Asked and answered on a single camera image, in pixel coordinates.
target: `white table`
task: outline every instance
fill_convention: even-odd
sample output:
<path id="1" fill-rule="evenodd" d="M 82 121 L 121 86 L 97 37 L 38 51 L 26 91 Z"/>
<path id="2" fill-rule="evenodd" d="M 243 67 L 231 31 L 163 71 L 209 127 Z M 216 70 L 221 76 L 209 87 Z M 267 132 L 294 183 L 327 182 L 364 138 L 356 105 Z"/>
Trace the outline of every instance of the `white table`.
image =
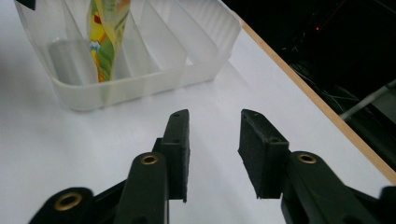
<path id="1" fill-rule="evenodd" d="M 52 194 L 95 194 L 126 178 L 169 115 L 190 110 L 188 201 L 171 223 L 284 223 L 280 200 L 256 200 L 237 149 L 240 112 L 256 110 L 290 141 L 324 159 L 346 185 L 377 197 L 390 182 L 250 38 L 238 36 L 213 81 L 76 112 L 57 98 L 13 1 L 0 1 L 0 223 L 27 223 Z"/>

